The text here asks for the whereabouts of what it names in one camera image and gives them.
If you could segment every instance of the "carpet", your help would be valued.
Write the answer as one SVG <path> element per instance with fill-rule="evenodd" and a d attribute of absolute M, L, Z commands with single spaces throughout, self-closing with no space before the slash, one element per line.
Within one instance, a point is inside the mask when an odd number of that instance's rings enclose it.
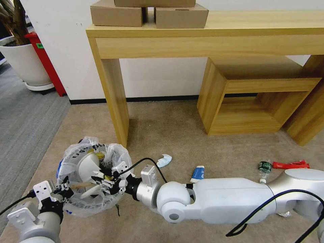
<path fill-rule="evenodd" d="M 7 63 L 0 66 L 0 204 L 19 199 L 69 110 L 68 97 L 26 88 Z M 0 232 L 7 224 L 0 217 Z"/>
<path fill-rule="evenodd" d="M 244 177 L 259 180 L 259 161 L 293 162 L 305 159 L 314 169 L 324 170 L 324 132 L 306 146 L 298 146 L 284 131 L 269 134 L 207 136 L 196 101 L 128 103 L 130 127 L 128 151 L 133 163 L 143 157 L 157 160 L 162 153 L 172 156 L 162 168 L 168 181 L 188 183 L 197 165 L 205 166 L 205 178 Z M 73 105 L 53 138 L 27 190 L 42 180 L 55 179 L 64 150 L 84 136 L 96 136 L 102 143 L 117 142 L 106 104 Z M 143 162 L 134 173 L 146 165 Z M 269 181 L 282 170 L 273 169 Z M 125 194 L 115 208 L 89 218 L 64 215 L 62 243 L 86 242 L 294 242 L 312 222 L 292 212 L 290 218 L 271 215 L 251 224 L 239 236 L 225 237 L 233 225 L 206 224 L 187 220 L 170 224 L 140 202 Z M 17 241 L 17 230 L 8 225 L 1 242 Z M 305 243 L 317 243 L 316 231 Z"/>

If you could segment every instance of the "wooden cube shelf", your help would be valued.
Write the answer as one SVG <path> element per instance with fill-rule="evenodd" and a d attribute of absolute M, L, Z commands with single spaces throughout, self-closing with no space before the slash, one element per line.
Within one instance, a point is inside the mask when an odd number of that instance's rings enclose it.
<path fill-rule="evenodd" d="M 320 79 L 286 57 L 210 57 L 197 107 L 208 135 L 276 132 Z"/>

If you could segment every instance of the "bottle cap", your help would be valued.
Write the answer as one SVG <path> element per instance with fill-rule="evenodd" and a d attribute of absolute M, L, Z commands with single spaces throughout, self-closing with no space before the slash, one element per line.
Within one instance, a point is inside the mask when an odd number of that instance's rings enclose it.
<path fill-rule="evenodd" d="M 260 181 L 261 184 L 266 184 L 267 183 L 266 179 L 263 179 L 263 178 L 261 178 L 259 181 Z"/>

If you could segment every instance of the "red fire extinguisher box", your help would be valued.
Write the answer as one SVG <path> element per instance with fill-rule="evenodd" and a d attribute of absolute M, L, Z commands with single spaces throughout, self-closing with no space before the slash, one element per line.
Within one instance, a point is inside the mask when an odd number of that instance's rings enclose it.
<path fill-rule="evenodd" d="M 38 38 L 37 34 L 35 32 L 31 32 L 29 34 L 26 34 L 25 37 L 28 38 L 30 43 L 33 45 L 41 63 L 43 64 L 59 96 L 63 96 L 63 94 L 66 94 L 66 91 L 61 83 L 61 80 L 58 77 L 50 59 L 48 58 L 48 55 L 40 39 Z"/>

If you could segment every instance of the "beige carpet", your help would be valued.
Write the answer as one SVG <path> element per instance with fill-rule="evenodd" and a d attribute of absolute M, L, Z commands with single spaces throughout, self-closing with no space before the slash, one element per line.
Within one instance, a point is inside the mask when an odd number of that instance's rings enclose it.
<path fill-rule="evenodd" d="M 223 135 L 208 137 L 200 120 L 196 101 L 129 103 L 128 151 L 133 163 L 143 157 L 157 160 L 170 154 L 172 162 L 162 169 L 169 181 L 187 183 L 197 165 L 205 165 L 206 178 L 245 177 L 258 181 L 261 160 L 292 162 L 305 159 L 314 169 L 324 170 L 324 132 L 300 147 L 283 131 L 274 134 Z M 108 108 L 100 105 L 73 105 L 54 137 L 27 190 L 55 177 L 64 150 L 84 136 L 99 137 L 103 143 L 117 142 Z M 139 175 L 145 164 L 138 166 Z M 273 169 L 270 179 L 281 170 Z M 239 236 L 226 238 L 232 225 L 211 225 L 202 221 L 169 224 L 130 195 L 115 209 L 91 218 L 65 215 L 62 243 L 112 242 L 294 242 L 311 224 L 293 213 L 285 219 L 269 216 L 247 227 Z M 18 232 L 7 225 L 0 242 L 14 243 Z M 313 232 L 304 242 L 318 242 Z"/>

